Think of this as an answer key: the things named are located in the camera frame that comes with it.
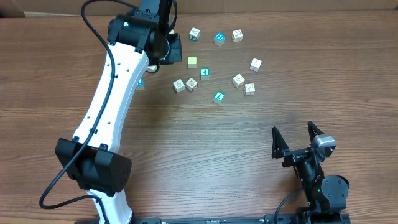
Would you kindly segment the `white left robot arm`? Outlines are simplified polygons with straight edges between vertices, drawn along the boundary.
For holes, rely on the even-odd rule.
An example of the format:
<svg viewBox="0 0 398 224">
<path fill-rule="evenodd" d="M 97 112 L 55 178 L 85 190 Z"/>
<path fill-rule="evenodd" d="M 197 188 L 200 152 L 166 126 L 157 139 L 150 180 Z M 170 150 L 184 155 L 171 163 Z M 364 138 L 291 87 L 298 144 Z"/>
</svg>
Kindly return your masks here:
<svg viewBox="0 0 398 224">
<path fill-rule="evenodd" d="M 173 33 L 175 1 L 142 1 L 108 26 L 107 54 L 88 111 L 71 139 L 59 139 L 55 153 L 62 174 L 75 180 L 94 201 L 100 223 L 132 223 L 124 188 L 132 162 L 120 155 L 121 132 L 129 105 L 150 66 L 182 60 L 180 36 Z"/>
</svg>

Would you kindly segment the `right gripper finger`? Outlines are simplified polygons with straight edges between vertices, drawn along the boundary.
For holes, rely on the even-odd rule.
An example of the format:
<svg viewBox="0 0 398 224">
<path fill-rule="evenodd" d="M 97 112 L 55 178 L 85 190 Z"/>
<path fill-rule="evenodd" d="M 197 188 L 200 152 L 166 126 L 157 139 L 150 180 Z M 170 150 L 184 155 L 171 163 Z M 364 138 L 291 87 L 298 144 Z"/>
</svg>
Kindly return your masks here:
<svg viewBox="0 0 398 224">
<path fill-rule="evenodd" d="M 312 121 L 307 123 L 310 143 L 312 146 L 321 146 L 325 133 L 321 131 Z"/>
<path fill-rule="evenodd" d="M 289 147 L 276 126 L 272 128 L 272 158 L 282 158 Z"/>
</svg>

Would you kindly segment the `yellow top wooden block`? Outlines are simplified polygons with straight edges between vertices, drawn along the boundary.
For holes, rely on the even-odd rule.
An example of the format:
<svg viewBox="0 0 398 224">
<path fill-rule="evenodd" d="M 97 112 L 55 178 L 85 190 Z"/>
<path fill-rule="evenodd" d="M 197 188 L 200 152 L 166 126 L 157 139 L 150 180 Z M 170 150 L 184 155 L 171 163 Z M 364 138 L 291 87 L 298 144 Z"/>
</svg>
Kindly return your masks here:
<svg viewBox="0 0 398 224">
<path fill-rule="evenodd" d="M 196 56 L 187 57 L 187 67 L 188 67 L 188 69 L 196 69 L 197 68 Z"/>
</svg>

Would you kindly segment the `red D wooden block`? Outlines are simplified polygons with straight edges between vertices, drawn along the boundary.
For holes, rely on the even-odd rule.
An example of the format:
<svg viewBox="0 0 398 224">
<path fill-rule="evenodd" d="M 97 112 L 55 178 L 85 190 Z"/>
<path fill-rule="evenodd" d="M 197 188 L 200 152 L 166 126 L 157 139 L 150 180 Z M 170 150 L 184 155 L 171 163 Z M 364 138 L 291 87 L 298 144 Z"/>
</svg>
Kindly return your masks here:
<svg viewBox="0 0 398 224">
<path fill-rule="evenodd" d="M 184 91 L 185 84 L 181 79 L 178 79 L 173 82 L 173 87 L 177 93 L 180 93 L 181 91 Z"/>
</svg>

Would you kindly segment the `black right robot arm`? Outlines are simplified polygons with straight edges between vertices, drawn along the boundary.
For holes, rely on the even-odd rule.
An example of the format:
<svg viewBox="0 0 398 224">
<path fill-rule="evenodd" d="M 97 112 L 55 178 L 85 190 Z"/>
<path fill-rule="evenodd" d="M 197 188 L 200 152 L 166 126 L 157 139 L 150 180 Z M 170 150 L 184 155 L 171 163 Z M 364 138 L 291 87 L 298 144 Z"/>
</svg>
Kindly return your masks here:
<svg viewBox="0 0 398 224">
<path fill-rule="evenodd" d="M 349 215 L 342 214 L 346 208 L 349 181 L 340 175 L 325 176 L 321 163 L 335 150 L 333 136 L 325 134 L 312 121 L 307 123 L 310 144 L 303 149 L 291 151 L 280 131 L 272 128 L 272 158 L 283 159 L 282 167 L 293 167 L 301 182 L 301 188 L 288 195 L 277 207 L 273 223 L 350 223 Z M 292 197 L 303 192 L 308 206 L 297 209 L 289 218 L 279 215 L 282 206 Z"/>
</svg>

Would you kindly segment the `number 2 wooden block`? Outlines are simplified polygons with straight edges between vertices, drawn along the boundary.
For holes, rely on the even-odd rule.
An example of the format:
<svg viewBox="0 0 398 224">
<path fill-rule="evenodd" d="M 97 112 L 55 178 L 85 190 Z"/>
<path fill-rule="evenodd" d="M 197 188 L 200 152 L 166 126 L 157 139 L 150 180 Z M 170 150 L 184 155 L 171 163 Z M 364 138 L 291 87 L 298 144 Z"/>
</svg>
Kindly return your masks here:
<svg viewBox="0 0 398 224">
<path fill-rule="evenodd" d="M 185 83 L 186 88 L 193 92 L 198 87 L 198 82 L 193 78 L 189 78 Z"/>
</svg>

